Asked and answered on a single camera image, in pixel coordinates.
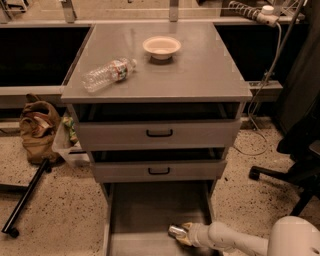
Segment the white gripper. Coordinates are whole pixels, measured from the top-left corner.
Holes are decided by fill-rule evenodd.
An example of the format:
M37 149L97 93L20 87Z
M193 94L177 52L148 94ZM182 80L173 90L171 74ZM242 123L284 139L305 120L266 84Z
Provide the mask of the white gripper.
M188 237L186 235L177 236L176 240L183 245L195 246L195 247L210 247L210 239L208 237L209 225L202 223L183 223L182 227L188 231Z

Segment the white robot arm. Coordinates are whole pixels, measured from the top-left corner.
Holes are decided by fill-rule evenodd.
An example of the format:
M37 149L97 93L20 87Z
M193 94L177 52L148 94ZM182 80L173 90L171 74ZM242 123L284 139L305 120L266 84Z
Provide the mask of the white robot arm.
M320 231L296 216L285 216L273 225L268 238L235 231L213 221L184 223L175 238L182 244L224 252L239 250L247 256L320 256Z

